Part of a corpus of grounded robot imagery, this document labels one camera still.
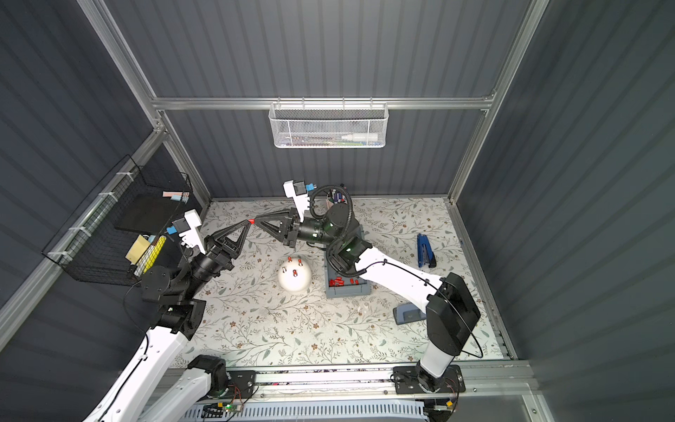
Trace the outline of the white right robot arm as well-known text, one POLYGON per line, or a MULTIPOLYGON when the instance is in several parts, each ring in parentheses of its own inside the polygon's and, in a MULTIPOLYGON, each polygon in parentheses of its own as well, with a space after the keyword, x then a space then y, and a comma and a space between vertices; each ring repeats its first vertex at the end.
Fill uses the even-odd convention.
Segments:
POLYGON ((258 228, 288 247, 297 242, 321 247, 326 264, 337 274, 371 281, 415 305, 426 316, 428 339, 416 365, 417 384, 427 393, 447 386, 448 369, 475 338, 481 319, 464 279, 404 265, 365 240, 344 186, 317 187, 290 180, 284 191, 293 207, 256 216, 258 228))

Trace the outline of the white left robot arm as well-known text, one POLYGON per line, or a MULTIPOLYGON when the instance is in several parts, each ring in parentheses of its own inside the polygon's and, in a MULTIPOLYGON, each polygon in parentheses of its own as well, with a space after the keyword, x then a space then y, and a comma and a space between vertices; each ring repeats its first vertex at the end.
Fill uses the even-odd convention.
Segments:
POLYGON ((242 220, 208 236, 201 219, 186 213, 174 221, 182 244, 194 251, 180 269, 154 266, 140 280, 142 298, 158 304, 156 321, 110 390, 87 416, 89 421, 178 421, 201 398, 228 390, 226 363, 200 355, 170 390, 149 399, 165 372, 197 332, 206 303, 197 295, 209 281, 234 267, 244 249, 251 221, 242 220))

